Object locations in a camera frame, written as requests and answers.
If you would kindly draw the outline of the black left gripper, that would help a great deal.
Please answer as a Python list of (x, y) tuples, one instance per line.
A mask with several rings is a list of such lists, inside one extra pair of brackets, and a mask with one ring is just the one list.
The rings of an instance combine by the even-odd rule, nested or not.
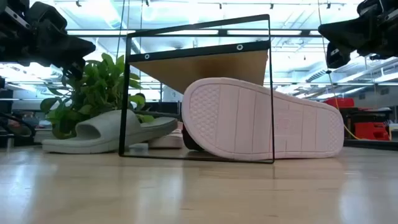
[[(35, 45), (38, 26), (49, 20), (66, 32), (67, 20), (55, 7), (44, 2), (29, 0), (1, 0), (1, 62), (27, 60), (24, 51)], [(94, 52), (96, 46), (87, 40), (70, 35), (40, 35), (36, 41), (34, 62), (45, 67), (84, 66), (83, 57)]]

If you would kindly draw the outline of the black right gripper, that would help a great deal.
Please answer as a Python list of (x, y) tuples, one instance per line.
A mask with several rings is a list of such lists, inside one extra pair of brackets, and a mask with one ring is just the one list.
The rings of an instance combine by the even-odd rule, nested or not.
[(370, 59), (397, 57), (397, 0), (364, 0), (360, 17), (322, 24), (319, 33), (328, 41), (328, 55), (349, 55), (359, 50)]

